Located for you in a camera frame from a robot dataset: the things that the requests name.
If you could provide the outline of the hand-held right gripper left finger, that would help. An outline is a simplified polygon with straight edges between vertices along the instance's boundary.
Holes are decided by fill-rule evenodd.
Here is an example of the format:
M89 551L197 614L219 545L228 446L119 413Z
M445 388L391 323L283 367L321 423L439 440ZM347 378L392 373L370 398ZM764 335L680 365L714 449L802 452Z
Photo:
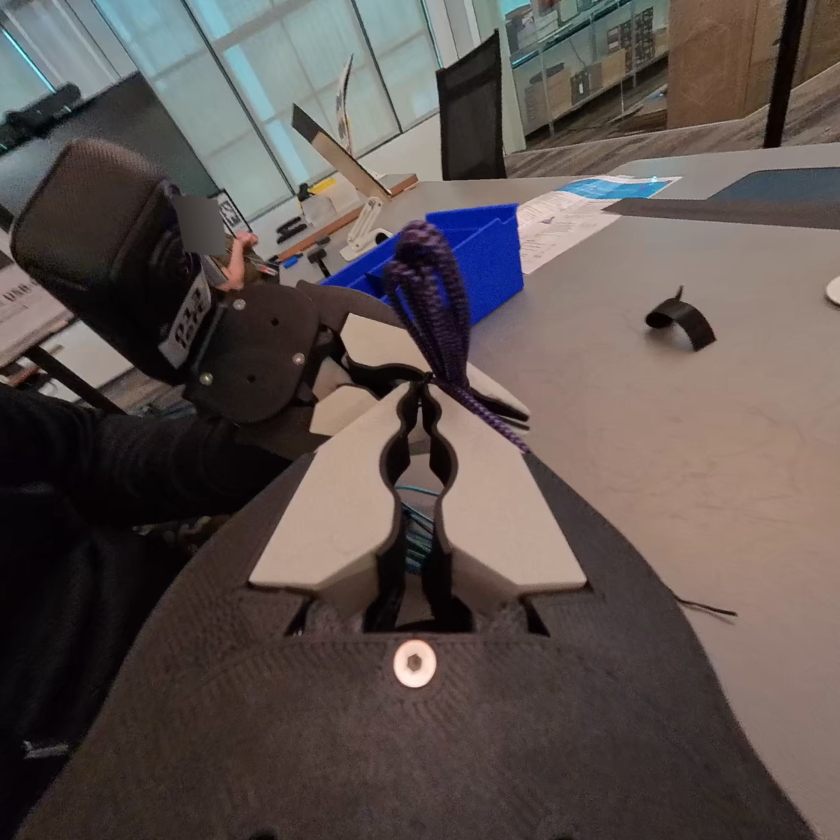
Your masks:
M417 384L400 384L313 454L248 582L362 613L401 530L395 482L410 462Z

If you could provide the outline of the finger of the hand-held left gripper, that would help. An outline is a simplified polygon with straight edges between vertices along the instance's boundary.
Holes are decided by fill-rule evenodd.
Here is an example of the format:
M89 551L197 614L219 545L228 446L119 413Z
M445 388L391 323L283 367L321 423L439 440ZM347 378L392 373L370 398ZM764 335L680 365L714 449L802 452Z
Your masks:
M431 368L408 331L350 314L341 330L345 357L353 379L368 388L386 382L418 382ZM473 396L493 413L514 423L530 422L529 409L469 361L466 376Z
M308 431L315 436L331 438L376 407L381 400L362 386L340 385L315 404Z

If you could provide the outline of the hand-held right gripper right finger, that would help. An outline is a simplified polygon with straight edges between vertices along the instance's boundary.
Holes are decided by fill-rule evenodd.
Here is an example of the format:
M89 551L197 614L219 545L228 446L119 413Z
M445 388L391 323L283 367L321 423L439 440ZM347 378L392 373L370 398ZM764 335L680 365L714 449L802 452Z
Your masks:
M435 531L451 589L472 611L587 584L518 446L435 384L422 391L429 465L443 484Z

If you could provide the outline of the person's left forearm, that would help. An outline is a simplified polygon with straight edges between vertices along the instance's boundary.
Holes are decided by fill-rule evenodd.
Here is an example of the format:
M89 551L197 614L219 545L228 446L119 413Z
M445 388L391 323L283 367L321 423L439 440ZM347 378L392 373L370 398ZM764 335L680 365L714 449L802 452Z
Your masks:
M236 513L290 465L224 422L108 415L64 491L90 522L150 526Z

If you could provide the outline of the white folding desk stand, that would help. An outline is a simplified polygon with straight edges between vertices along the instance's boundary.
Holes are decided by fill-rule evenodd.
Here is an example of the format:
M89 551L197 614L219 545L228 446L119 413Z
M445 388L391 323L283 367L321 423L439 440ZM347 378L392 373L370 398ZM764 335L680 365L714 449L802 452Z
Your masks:
M340 256L346 263L371 252L392 237L390 231L379 226L383 206L384 202L378 196L367 198L362 205L360 214L348 233L346 246L340 251Z

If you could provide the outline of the plain blue plastic bin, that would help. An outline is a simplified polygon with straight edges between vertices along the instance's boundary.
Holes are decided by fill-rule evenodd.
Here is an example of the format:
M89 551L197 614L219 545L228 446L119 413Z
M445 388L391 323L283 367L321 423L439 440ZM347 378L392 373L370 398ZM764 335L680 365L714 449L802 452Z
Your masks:
M470 325L497 310L524 288L515 203L428 213L426 220L453 250L469 302ZM322 281L388 302L383 271L394 257L398 234Z

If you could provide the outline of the tilted dark desk board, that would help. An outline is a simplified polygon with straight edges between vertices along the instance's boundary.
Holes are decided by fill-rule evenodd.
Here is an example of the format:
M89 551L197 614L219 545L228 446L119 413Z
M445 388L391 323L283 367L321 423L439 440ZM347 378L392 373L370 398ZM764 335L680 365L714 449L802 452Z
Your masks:
M392 187L388 187L355 160L297 104L292 106L291 126L365 198L376 197L389 203L395 196L412 189L418 183L415 174L398 175Z

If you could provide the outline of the black thread scrap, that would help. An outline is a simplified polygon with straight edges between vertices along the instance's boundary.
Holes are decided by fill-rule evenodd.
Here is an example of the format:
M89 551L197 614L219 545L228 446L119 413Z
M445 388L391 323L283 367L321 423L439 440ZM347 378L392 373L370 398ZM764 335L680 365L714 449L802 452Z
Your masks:
M691 611L716 616L727 621L734 621L739 618L739 614L737 612L727 610L722 607L709 605L703 602L691 601L677 595L676 593L672 593L672 596L680 606L683 606Z

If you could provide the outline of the white printed paper sheet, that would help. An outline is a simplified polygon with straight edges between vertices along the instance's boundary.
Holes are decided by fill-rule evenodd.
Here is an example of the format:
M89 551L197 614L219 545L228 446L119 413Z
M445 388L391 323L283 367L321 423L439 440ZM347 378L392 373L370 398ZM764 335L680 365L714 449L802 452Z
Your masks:
M607 212L611 205L626 198L646 200L680 179L679 175L587 177L520 204L517 222L523 275L613 224L617 215Z

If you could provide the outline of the black mesh office chair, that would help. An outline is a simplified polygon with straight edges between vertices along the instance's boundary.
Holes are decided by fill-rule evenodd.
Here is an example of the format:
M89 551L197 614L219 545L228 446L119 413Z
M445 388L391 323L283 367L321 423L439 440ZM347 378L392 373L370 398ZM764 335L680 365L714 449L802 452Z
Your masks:
M498 30L436 73L442 176L446 182L507 178L502 138Z

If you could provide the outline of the brown cardboard box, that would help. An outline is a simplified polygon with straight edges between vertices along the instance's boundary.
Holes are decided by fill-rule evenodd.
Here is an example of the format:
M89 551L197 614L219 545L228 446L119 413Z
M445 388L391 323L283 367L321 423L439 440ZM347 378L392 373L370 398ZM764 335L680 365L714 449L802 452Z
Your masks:
M769 103L785 7L669 3L668 129L742 119Z

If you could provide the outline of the black metal pole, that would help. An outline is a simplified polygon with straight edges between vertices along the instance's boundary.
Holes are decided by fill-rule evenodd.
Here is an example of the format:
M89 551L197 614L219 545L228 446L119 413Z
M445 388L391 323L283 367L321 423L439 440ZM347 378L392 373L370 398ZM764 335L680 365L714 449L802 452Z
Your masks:
M781 146L805 24L806 8L807 1L787 1L784 7L778 55L763 136L762 147L765 150Z

